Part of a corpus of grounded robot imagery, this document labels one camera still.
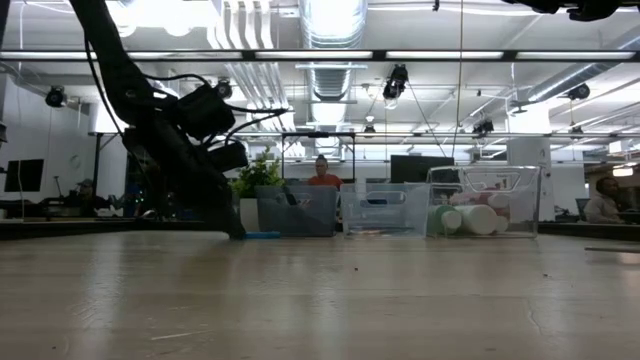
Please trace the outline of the black aluminium table frame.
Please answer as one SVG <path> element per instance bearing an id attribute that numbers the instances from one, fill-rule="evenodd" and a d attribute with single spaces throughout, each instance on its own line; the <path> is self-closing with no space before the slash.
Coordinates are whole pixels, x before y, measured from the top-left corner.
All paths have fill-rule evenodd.
<path id="1" fill-rule="evenodd" d="M 20 222 L 0 221 L 0 241 L 117 232 L 199 232 L 213 241 L 228 241 L 229 235 L 203 222 L 149 222 L 138 220 Z M 588 225 L 544 222 L 535 240 L 543 236 L 555 238 L 595 239 L 602 243 L 589 249 L 596 252 L 640 254 L 640 225 Z"/>

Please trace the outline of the black overhead frame beam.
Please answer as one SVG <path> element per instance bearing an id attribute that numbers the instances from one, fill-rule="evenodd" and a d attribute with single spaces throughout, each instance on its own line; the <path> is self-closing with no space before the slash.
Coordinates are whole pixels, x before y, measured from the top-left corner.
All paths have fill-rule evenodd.
<path id="1" fill-rule="evenodd" d="M 25 62 L 551 62 L 640 63 L 640 51 L 551 50 L 180 50 L 95 52 L 0 50 L 2 61 Z"/>

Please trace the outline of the black wall-side monitor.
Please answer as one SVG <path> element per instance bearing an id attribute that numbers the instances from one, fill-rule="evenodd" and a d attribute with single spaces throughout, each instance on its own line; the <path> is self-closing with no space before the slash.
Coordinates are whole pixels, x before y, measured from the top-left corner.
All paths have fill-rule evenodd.
<path id="1" fill-rule="evenodd" d="M 4 191 L 39 192 L 41 189 L 43 169 L 43 159 L 9 161 Z"/>

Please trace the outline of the silver ceiling air duct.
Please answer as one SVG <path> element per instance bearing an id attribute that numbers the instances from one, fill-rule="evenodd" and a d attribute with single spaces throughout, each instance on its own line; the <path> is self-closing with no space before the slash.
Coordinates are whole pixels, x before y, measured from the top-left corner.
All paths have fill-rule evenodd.
<path id="1" fill-rule="evenodd" d="M 304 47 L 356 49 L 362 43 L 368 0 L 298 0 Z M 309 70 L 312 94 L 320 101 L 341 101 L 349 92 L 352 69 Z"/>

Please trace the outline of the white paint bottle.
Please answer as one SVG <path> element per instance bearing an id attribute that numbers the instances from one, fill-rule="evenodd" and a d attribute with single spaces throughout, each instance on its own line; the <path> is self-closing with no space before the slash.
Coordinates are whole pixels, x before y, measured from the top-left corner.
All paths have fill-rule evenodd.
<path id="1" fill-rule="evenodd" d="M 462 205 L 455 209 L 462 216 L 460 230 L 472 235 L 490 235 L 498 224 L 498 216 L 488 205 Z"/>

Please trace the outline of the tall clear plastic bin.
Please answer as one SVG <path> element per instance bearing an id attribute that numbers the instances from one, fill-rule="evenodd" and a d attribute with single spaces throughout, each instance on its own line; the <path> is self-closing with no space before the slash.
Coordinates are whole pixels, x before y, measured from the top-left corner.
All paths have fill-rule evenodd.
<path id="1" fill-rule="evenodd" d="M 449 199 L 457 193 L 495 192 L 510 197 L 510 226 L 504 233 L 472 235 L 460 230 L 451 235 L 431 236 L 435 238 L 533 238 L 537 235 L 541 170 L 535 166 L 446 166 L 429 171 L 429 208 L 450 205 Z"/>

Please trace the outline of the green paint bottle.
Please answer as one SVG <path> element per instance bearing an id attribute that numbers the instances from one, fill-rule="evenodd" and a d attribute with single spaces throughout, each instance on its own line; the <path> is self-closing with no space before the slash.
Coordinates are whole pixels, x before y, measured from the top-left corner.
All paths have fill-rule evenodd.
<path id="1" fill-rule="evenodd" d="M 451 235 L 462 225 L 462 215 L 453 206 L 431 206 L 427 215 L 427 234 L 431 236 Z"/>

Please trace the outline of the small clear plastic bin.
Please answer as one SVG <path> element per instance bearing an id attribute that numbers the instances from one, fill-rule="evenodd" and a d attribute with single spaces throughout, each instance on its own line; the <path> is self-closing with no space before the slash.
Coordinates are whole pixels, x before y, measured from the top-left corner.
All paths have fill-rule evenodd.
<path id="1" fill-rule="evenodd" d="M 346 235 L 425 237 L 430 186 L 426 183 L 344 184 L 341 217 Z"/>

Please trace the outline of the black computer monitor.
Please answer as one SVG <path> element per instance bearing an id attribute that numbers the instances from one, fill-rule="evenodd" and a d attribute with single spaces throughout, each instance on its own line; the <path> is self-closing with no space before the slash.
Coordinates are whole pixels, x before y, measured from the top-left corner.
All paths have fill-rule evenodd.
<path id="1" fill-rule="evenodd" d="M 392 155 L 390 160 L 392 183 L 424 183 L 431 168 L 453 166 L 450 157 Z"/>

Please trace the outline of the small potted green plant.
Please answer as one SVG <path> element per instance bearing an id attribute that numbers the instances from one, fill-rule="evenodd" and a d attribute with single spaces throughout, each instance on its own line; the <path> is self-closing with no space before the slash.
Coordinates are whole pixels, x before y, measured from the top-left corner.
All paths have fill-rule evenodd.
<path id="1" fill-rule="evenodd" d="M 238 177 L 232 182 L 240 220 L 247 233 L 260 231 L 256 188 L 283 185 L 279 170 L 280 159 L 271 152 L 270 146 L 266 146 L 249 165 L 239 170 Z"/>

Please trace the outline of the grey plastic bin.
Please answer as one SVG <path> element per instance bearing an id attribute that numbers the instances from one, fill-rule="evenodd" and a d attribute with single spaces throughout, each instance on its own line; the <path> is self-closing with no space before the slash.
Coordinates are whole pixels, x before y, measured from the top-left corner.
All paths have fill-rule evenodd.
<path id="1" fill-rule="evenodd" d="M 306 208 L 289 206 L 283 187 L 294 193 L 308 193 Z M 338 191 L 333 186 L 258 186 L 256 188 L 259 226 L 264 232 L 280 232 L 282 237 L 332 237 L 337 222 Z"/>

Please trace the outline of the black background workstation frame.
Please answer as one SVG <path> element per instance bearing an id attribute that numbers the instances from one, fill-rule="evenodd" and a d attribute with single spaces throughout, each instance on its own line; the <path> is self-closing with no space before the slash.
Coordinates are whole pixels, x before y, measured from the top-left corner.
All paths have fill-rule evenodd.
<path id="1" fill-rule="evenodd" d="M 273 146 L 276 150 L 273 162 L 278 161 L 279 177 L 283 181 L 291 179 L 306 180 L 315 171 L 315 160 L 320 155 L 320 150 L 331 150 L 339 152 L 339 157 L 325 154 L 328 160 L 329 169 L 349 169 L 349 175 L 340 174 L 339 177 L 345 183 L 357 181 L 356 174 L 356 144 L 355 132 L 327 132 L 327 131 L 306 131 L 306 132 L 239 132 L 233 139 L 246 142 L 247 158 L 251 163 L 255 163 L 262 155 L 252 153 L 252 148 L 257 148 L 264 143 L 264 147 Z M 313 145 L 309 150 L 308 157 L 297 156 L 291 149 L 298 143 L 312 141 Z"/>

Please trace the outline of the pink paint bottle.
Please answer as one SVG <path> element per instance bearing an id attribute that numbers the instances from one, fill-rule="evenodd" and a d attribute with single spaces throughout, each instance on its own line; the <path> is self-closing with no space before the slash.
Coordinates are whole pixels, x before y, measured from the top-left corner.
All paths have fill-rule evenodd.
<path id="1" fill-rule="evenodd" d="M 510 217 L 510 197 L 506 193 L 457 193 L 449 199 L 449 202 L 452 205 L 487 205 L 498 216 Z"/>

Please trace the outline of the person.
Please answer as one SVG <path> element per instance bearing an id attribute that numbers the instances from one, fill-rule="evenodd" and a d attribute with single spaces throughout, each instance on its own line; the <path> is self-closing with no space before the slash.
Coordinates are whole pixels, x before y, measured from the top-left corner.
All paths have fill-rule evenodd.
<path id="1" fill-rule="evenodd" d="M 336 175 L 328 172 L 328 161 L 323 155 L 319 155 L 315 161 L 316 174 L 308 180 L 312 186 L 333 186 L 340 189 L 343 181 Z"/>
<path id="2" fill-rule="evenodd" d="M 86 211 L 109 209 L 111 206 L 109 200 L 94 194 L 93 180 L 89 178 L 78 183 L 78 197 L 81 207 Z"/>
<path id="3" fill-rule="evenodd" d="M 596 193 L 584 207 L 586 221 L 590 224 L 624 224 L 616 202 L 618 193 L 619 185 L 613 177 L 599 179 Z"/>

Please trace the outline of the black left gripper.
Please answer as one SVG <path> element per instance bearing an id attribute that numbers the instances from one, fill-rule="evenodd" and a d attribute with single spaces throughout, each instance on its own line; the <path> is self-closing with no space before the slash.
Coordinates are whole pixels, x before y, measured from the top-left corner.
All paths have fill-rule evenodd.
<path id="1" fill-rule="evenodd" d="M 227 178 L 215 160 L 165 119 L 141 121 L 124 133 L 126 145 L 142 148 L 157 164 L 179 202 L 231 239 L 246 235 Z"/>

